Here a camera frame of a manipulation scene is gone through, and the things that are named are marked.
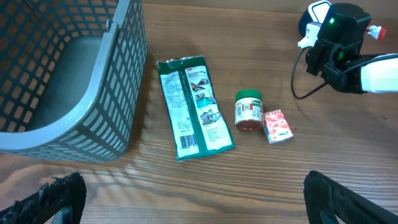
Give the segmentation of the green lid spice jar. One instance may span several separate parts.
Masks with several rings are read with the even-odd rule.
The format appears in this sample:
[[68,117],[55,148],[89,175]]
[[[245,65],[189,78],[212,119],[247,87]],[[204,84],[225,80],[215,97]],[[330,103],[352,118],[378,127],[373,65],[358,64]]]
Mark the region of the green lid spice jar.
[[258,90],[243,89],[236,93],[234,122],[242,131],[256,131],[264,125],[264,105]]

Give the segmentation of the red juice carton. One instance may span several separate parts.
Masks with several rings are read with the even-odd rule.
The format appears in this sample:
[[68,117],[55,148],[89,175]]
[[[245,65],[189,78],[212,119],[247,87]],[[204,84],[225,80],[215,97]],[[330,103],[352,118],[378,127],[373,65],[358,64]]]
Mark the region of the red juice carton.
[[270,144],[282,142],[294,136],[281,110],[264,113],[264,131]]

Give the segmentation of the red slim stick packet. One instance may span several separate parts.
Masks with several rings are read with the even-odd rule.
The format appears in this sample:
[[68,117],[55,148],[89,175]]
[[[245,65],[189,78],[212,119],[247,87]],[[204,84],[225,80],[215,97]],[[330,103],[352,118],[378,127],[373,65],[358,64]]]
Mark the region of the red slim stick packet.
[[366,33],[374,39],[382,41],[386,34],[386,28],[384,28],[383,26],[371,25],[368,26],[368,28],[366,29]]

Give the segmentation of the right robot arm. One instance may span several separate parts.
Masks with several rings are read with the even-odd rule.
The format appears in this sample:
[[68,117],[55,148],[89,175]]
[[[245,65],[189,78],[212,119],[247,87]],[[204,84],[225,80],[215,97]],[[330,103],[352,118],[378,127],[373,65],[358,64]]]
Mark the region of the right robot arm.
[[330,6],[305,57],[307,72],[343,93],[397,91],[397,54],[360,54],[371,15],[350,3]]

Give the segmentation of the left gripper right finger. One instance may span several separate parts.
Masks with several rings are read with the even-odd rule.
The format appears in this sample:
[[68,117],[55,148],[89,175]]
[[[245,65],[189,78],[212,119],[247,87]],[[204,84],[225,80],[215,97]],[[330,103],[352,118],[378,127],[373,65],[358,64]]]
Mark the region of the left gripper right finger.
[[395,224],[397,215],[376,205],[322,173],[312,170],[303,182],[310,224]]

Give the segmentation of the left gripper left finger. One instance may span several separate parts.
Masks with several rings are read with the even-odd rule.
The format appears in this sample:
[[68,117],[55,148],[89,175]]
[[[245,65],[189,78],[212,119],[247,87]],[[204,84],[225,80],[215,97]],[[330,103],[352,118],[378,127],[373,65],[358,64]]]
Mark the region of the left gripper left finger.
[[86,185],[83,177],[74,172],[40,187],[38,192],[16,200],[1,211],[1,223],[53,223],[79,224],[86,201]]

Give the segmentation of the dark green box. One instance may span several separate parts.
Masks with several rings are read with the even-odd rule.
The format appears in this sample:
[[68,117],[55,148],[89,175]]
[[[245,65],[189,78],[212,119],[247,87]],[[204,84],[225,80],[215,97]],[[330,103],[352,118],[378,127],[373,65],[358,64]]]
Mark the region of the dark green box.
[[235,148],[202,55],[157,62],[176,159],[208,157]]

